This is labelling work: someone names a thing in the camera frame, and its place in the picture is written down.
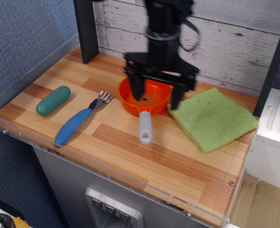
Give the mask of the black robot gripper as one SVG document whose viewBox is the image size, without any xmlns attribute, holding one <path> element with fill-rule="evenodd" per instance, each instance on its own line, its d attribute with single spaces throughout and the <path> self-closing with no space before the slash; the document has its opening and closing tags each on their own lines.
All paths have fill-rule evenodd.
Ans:
<svg viewBox="0 0 280 228">
<path fill-rule="evenodd" d="M 195 76 L 199 69 L 184 60 L 178 54 L 180 35 L 148 35 L 147 52 L 127 52 L 126 74 L 135 100 L 139 100 L 145 91 L 145 79 L 173 85 L 171 110 L 177 109 L 185 91 L 194 90 Z"/>
</svg>

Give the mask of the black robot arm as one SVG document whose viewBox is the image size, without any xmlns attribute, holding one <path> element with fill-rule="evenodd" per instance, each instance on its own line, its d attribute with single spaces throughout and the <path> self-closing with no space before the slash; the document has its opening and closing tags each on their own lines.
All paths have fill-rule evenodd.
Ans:
<svg viewBox="0 0 280 228">
<path fill-rule="evenodd" d="M 185 92 L 194 90 L 199 69 L 179 56 L 181 25 L 199 31 L 186 19 L 192 14 L 192 4 L 192 0 L 145 1 L 148 51 L 124 55 L 125 71 L 135 100 L 144 94 L 148 79 L 173 86 L 172 110 L 177 109 Z"/>
</svg>

